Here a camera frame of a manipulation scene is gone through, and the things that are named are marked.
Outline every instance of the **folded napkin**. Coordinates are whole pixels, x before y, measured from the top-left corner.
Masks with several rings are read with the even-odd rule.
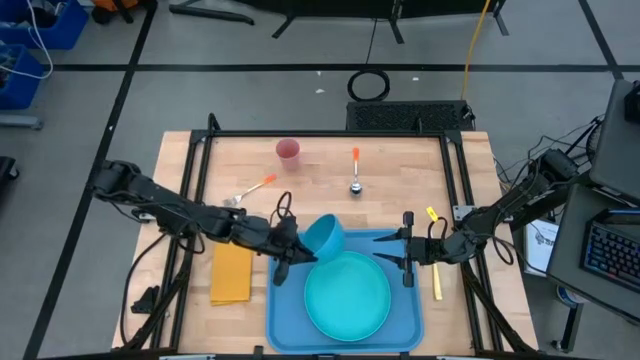
[[[215,243],[211,267],[211,305],[249,301],[253,252],[234,244]]]

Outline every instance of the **orange-handled spoon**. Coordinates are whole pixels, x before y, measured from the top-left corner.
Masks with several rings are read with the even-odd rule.
[[[360,160],[360,149],[353,148],[353,182],[351,183],[351,193],[353,195],[360,195],[362,192],[362,185],[358,182],[358,161]]]

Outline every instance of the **blue bin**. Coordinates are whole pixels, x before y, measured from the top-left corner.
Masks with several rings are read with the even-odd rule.
[[[33,75],[42,75],[44,72],[42,65],[29,54],[24,45],[0,46],[0,54],[4,54],[7,51],[16,55],[16,63],[13,70]],[[17,74],[9,75],[9,80],[4,84],[4,87],[0,87],[0,109],[17,110],[28,108],[31,106],[38,84],[40,84],[40,79]]]
[[[62,9],[58,21],[50,28],[38,28],[38,32],[42,37],[42,42],[47,49],[72,49],[80,34],[84,25],[89,20],[89,15],[80,6],[77,0],[48,0],[53,5],[58,3],[66,3],[64,9]],[[3,21],[17,21],[23,18],[25,14],[30,16],[29,8],[26,6],[26,0],[0,0],[0,10],[7,9],[7,13],[12,14],[12,18],[8,18],[4,13],[0,20]],[[0,40],[7,44],[22,44],[30,49],[36,49],[38,46],[33,41],[31,36],[37,39],[34,30],[29,30],[26,27],[13,27],[13,28],[0,28]]]

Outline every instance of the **yellow object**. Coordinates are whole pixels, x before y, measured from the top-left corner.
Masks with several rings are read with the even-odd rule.
[[[429,214],[429,216],[431,217],[431,220],[432,220],[433,222],[438,221],[438,214],[436,214],[436,211],[435,211],[435,210],[433,210],[433,208],[432,208],[431,206],[429,206],[429,207],[427,208],[427,214]]]
[[[478,34],[480,33],[480,29],[482,28],[482,23],[484,22],[484,16],[487,14],[487,9],[489,9],[489,3],[491,0],[487,0],[484,3],[484,9],[482,9],[482,14],[480,15],[480,20],[478,21],[478,25],[476,26],[476,32],[473,33],[473,38],[471,38],[471,46],[469,47],[469,53],[467,54],[467,62],[464,65],[464,82],[462,83],[462,94],[460,95],[460,100],[464,100],[465,94],[467,92],[467,83],[469,82],[469,65],[471,65],[471,57],[473,56],[473,47],[476,45],[476,40],[478,39]]]
[[[211,305],[249,301],[251,296],[250,250],[233,244],[215,243],[211,266]]]
[[[438,221],[438,214],[436,214],[436,211],[433,210],[431,206],[427,208],[427,214],[429,215],[431,220],[433,220],[433,222]],[[440,287],[440,273],[438,272],[437,264],[432,265],[432,271],[433,271],[433,297],[437,301],[440,301],[442,300],[442,288]]]
[[[440,273],[438,273],[438,265],[433,264],[433,296],[436,300],[442,300],[442,288],[440,288]]]

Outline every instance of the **white cable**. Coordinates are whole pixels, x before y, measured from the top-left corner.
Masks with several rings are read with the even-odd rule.
[[[12,74],[16,74],[16,75],[22,75],[22,76],[26,76],[26,77],[42,80],[42,79],[48,78],[53,73],[53,61],[51,61],[51,56],[49,56],[49,52],[47,51],[47,48],[44,46],[44,42],[42,41],[42,37],[40,37],[40,32],[38,31],[38,24],[36,22],[36,13],[33,11],[33,5],[31,5],[31,0],[25,0],[25,1],[27,2],[27,5],[29,5],[29,11],[31,11],[31,20],[33,21],[33,27],[29,27],[27,29],[27,32],[29,33],[29,36],[31,37],[31,40],[33,40],[33,42],[36,44],[36,46],[39,49],[41,49],[42,51],[44,51],[44,54],[47,56],[47,61],[49,61],[49,71],[45,75],[38,76],[38,75],[23,73],[23,72],[20,72],[20,71],[15,71],[13,69],[6,68],[6,67],[4,67],[2,65],[0,65],[0,70],[4,70],[4,71],[10,72]],[[36,32],[36,36],[38,37],[38,41],[36,41],[36,39],[33,38],[33,35],[31,34],[31,29],[33,29]]]

